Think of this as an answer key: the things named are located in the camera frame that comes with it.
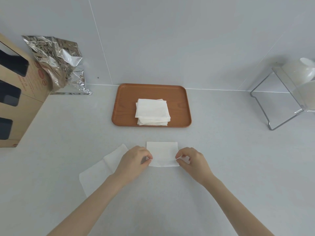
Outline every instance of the rectangular wooden tray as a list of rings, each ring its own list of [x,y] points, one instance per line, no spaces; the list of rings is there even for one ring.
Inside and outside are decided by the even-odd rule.
[[[168,125],[139,126],[135,118],[139,98],[166,100],[171,116]],[[121,84],[117,90],[112,122],[127,127],[188,127],[191,115],[186,90],[175,85]]]

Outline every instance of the kitchen counter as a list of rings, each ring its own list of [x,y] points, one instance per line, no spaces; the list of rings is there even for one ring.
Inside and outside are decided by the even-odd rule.
[[[131,148],[146,141],[202,152],[214,174],[275,235],[315,231],[313,114],[270,131],[248,92],[187,90],[190,127],[118,127],[111,122],[117,86],[89,88],[91,96],[49,96],[18,147],[0,148],[1,234],[47,234],[85,200],[79,173],[122,143]],[[91,235],[236,233],[180,167],[149,167],[113,199]]]

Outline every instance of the white tiled wall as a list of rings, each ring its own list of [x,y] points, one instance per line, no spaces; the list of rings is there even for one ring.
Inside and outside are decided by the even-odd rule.
[[[78,42],[88,83],[249,90],[277,62],[315,58],[314,4],[315,0],[0,0],[0,32],[23,49],[27,47],[21,34]],[[285,90],[270,81],[263,91]]]

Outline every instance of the silver foil pouch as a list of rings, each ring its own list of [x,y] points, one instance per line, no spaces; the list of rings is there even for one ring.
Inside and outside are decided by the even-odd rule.
[[[92,94],[85,87],[82,55],[76,42],[53,36],[23,35],[36,60],[53,82],[52,94]]]

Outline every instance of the cardboard box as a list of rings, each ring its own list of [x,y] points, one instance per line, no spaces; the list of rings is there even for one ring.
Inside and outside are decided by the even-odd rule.
[[[16,147],[52,89],[51,79],[0,34],[0,147]]]

